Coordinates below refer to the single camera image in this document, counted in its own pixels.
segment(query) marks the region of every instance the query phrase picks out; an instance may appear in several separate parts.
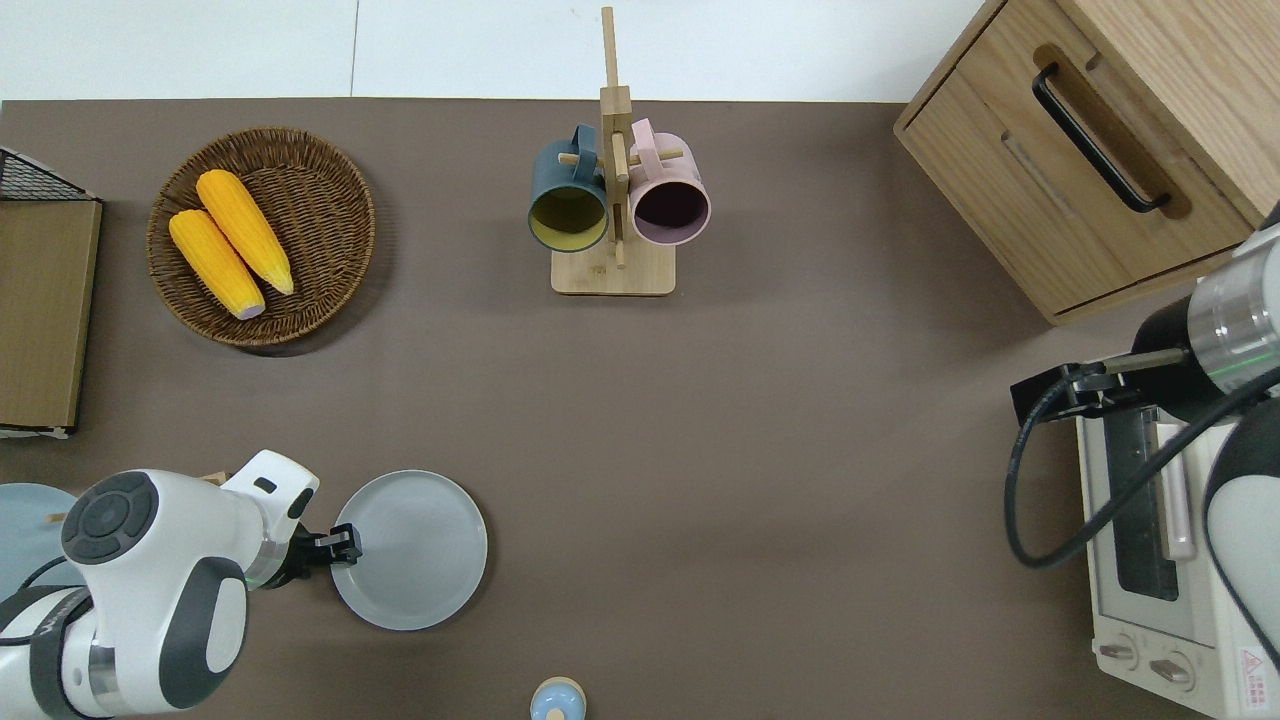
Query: wicker basket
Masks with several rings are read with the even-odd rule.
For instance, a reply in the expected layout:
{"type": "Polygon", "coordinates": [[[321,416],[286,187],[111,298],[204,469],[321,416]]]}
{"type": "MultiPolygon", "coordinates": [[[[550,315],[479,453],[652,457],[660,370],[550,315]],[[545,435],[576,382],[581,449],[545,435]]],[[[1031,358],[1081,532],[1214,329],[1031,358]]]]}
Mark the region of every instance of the wicker basket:
{"type": "Polygon", "coordinates": [[[252,128],[215,140],[169,178],[151,208],[147,264],[169,310],[204,337],[237,347],[297,340],[351,300],[374,251],[374,200],[360,169],[337,147],[301,129],[252,128]],[[275,231],[293,274],[293,295],[259,282],[266,310],[237,320],[196,277],[169,237],[169,218],[200,208],[205,170],[236,173],[275,231]]]}

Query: light blue plate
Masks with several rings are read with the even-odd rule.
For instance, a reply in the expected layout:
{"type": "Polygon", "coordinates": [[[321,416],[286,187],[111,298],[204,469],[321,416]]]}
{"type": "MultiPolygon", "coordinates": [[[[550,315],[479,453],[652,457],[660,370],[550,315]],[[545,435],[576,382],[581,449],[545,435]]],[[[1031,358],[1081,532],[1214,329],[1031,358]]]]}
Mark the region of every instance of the light blue plate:
{"type": "Polygon", "coordinates": [[[364,555],[334,565],[338,594],[356,615],[390,630],[421,630],[461,610],[484,578],[489,536],[465,489],[428,470],[388,473],[347,501],[338,521],[364,555]]]}
{"type": "MultiPolygon", "coordinates": [[[[35,483],[0,484],[0,600],[41,565],[63,555],[61,523],[47,523],[54,512],[67,512],[76,503],[68,492],[35,483]]],[[[64,562],[45,573],[36,585],[83,585],[84,579],[64,562]]]]}

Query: black cable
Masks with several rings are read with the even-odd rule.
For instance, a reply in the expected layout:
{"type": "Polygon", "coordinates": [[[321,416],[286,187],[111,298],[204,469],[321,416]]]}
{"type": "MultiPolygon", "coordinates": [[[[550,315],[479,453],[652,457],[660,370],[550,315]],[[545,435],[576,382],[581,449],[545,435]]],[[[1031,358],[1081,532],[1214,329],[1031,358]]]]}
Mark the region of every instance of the black cable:
{"type": "MultiPolygon", "coordinates": [[[[79,588],[79,587],[84,587],[84,585],[68,585],[68,587],[59,588],[59,589],[70,589],[70,588],[79,588]]],[[[88,609],[91,609],[91,607],[93,607],[93,597],[92,596],[84,596],[83,600],[81,600],[78,603],[76,603],[74,607],[70,609],[70,612],[68,612],[68,615],[67,615],[67,618],[68,618],[67,623],[74,623],[81,616],[83,616],[84,612],[87,612],[88,609]]],[[[0,638],[0,647],[22,647],[22,646],[26,646],[26,644],[31,644],[31,635],[23,635],[20,638],[0,638]]]]}
{"type": "Polygon", "coordinates": [[[1030,413],[1027,415],[1027,421],[1023,423],[1018,433],[1018,439],[1014,442],[1012,452],[1009,456],[1009,473],[1005,475],[1005,533],[1009,537],[1009,547],[1014,551],[1014,556],[1028,568],[1055,568],[1078,555],[1107,523],[1115,519],[1125,503],[1133,500],[1138,491],[1160,473],[1161,468],[1167,465],[1170,460],[1202,436],[1204,430],[1213,427],[1222,418],[1260,400],[1260,396],[1271,386],[1280,384],[1280,366],[1277,366],[1211,404],[1201,418],[1183,428],[1181,432],[1153,452],[1133,475],[1121,483],[1111,493],[1111,498],[1087,523],[1080,525],[1080,529],[1074,536],[1053,551],[1037,557],[1027,552],[1021,538],[1018,536],[1018,473],[1021,466],[1023,452],[1027,450],[1027,441],[1030,438],[1032,428],[1041,420],[1048,406],[1066,392],[1066,388],[1085,377],[1103,372],[1106,370],[1101,363],[1092,363],[1080,366],[1068,377],[1053,383],[1036,401],[1036,405],[1032,406],[1030,413]]]}
{"type": "MultiPolygon", "coordinates": [[[[41,575],[61,565],[63,562],[67,562],[65,556],[55,557],[49,562],[45,562],[40,568],[36,568],[36,571],[27,575],[27,579],[23,580],[20,585],[18,585],[18,589],[20,591],[29,588],[31,584],[38,580],[41,575]]],[[[24,644],[31,644],[31,635],[23,635],[20,638],[0,638],[0,647],[22,647],[24,644]]]]}
{"type": "Polygon", "coordinates": [[[45,573],[52,570],[54,568],[58,568],[63,562],[67,562],[67,557],[65,556],[59,556],[59,557],[55,557],[55,559],[50,560],[49,562],[45,562],[40,568],[37,568],[35,573],[27,575],[27,579],[23,580],[20,585],[18,585],[18,589],[29,588],[31,583],[35,583],[37,579],[40,579],[41,575],[44,575],[45,573]]]}

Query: oven knob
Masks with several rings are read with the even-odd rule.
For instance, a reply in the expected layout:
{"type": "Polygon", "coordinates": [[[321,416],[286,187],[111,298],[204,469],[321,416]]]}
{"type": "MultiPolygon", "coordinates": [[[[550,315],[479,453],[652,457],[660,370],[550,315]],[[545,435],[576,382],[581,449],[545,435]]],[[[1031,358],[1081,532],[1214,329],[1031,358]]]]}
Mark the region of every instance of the oven knob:
{"type": "Polygon", "coordinates": [[[1180,652],[1171,652],[1164,660],[1152,660],[1148,666],[1152,673],[1183,691],[1189,692],[1196,687],[1196,673],[1192,670],[1192,664],[1180,652]]]}
{"type": "Polygon", "coordinates": [[[1133,648],[1123,644],[1100,644],[1098,655],[1116,660],[1133,660],[1133,648]]]}
{"type": "Polygon", "coordinates": [[[1114,641],[1106,643],[1094,638],[1093,652],[1102,657],[1110,657],[1129,670],[1138,667],[1138,650],[1129,635],[1120,634],[1114,641]]]}

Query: dark green mug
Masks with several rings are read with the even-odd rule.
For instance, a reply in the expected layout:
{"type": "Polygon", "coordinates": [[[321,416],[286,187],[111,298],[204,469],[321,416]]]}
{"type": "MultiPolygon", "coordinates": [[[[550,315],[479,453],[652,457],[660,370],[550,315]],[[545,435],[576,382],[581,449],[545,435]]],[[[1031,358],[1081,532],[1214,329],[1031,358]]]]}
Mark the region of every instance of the dark green mug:
{"type": "Polygon", "coordinates": [[[572,140],[557,140],[534,160],[529,229],[557,252],[579,252],[604,237],[609,224],[604,172],[598,167],[595,128],[579,124],[572,140]],[[561,154],[577,163],[562,163],[561,154]]]}

